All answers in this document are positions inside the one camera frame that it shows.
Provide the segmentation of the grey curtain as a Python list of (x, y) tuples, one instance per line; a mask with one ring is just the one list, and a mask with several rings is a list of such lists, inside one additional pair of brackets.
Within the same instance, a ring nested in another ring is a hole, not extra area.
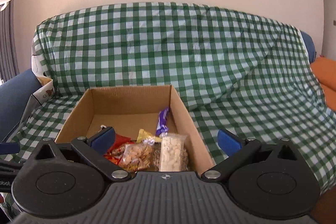
[(1, 80), (8, 81), (19, 74), (14, 39), (14, 1), (1, 8)]

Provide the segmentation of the purple snack bar wrapper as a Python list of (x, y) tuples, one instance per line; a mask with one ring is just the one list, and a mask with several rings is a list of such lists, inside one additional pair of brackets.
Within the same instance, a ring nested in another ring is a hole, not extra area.
[(169, 115), (169, 107), (164, 108), (158, 114), (158, 124), (155, 131), (156, 136), (160, 136), (161, 134), (168, 133), (169, 128), (167, 127), (167, 118)]

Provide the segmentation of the green white checkered cloth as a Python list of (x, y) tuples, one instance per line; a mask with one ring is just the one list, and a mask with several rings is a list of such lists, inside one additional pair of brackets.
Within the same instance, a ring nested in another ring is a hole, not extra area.
[[(33, 46), (55, 94), (14, 138), (20, 151), (1, 155), (23, 163), (7, 192), (19, 210), (11, 223), (335, 223), (335, 111), (297, 28), (218, 7), (131, 3), (49, 18)], [(219, 130), (288, 138), (299, 181), (206, 182), (190, 157), (188, 171), (149, 167), (124, 182), (35, 181), (43, 140), (55, 141), (88, 89), (166, 85), (214, 166), (228, 158)]]

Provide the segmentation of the red chips bag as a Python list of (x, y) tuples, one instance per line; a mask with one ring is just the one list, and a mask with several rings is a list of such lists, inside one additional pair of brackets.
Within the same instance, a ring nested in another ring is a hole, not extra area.
[(116, 139), (113, 145), (104, 154), (104, 157), (115, 165), (118, 165), (123, 156), (126, 145), (133, 143), (134, 142), (129, 137), (116, 134)]

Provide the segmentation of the brown cardboard box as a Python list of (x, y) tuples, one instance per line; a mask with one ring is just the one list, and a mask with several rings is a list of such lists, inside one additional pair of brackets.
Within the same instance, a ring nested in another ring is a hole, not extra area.
[(76, 137), (93, 136), (101, 125), (114, 128), (118, 135), (136, 139), (140, 129), (155, 134), (159, 112), (169, 108), (169, 132), (186, 136), (185, 146), (191, 166), (198, 174), (214, 166), (189, 112), (171, 85), (120, 86), (88, 89), (71, 111), (56, 143)]

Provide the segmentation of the clear bag of biscuits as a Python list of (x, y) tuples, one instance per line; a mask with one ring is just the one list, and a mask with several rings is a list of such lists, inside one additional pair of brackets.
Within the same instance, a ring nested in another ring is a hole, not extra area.
[(119, 161), (119, 166), (124, 170), (134, 173), (150, 167), (153, 147), (148, 144), (127, 144)]

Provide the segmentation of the orange cushion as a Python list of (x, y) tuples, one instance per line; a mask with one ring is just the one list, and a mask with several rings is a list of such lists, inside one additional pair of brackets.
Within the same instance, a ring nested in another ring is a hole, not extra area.
[(326, 57), (319, 57), (311, 64), (325, 94), (326, 104), (331, 110), (336, 110), (336, 62)]

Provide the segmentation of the beige rice cracker bar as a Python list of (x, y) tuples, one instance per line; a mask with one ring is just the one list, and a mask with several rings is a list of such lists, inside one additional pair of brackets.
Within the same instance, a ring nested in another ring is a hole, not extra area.
[(183, 172), (188, 170), (189, 156), (185, 148), (185, 135), (166, 133), (162, 136), (159, 159), (160, 172)]

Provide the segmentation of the yellow snack packet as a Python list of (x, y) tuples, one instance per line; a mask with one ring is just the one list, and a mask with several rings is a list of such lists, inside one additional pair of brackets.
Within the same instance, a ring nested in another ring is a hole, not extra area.
[(136, 143), (154, 145), (155, 143), (161, 143), (161, 141), (162, 141), (161, 138), (154, 136), (153, 134), (145, 131), (144, 129), (140, 129), (138, 132)]

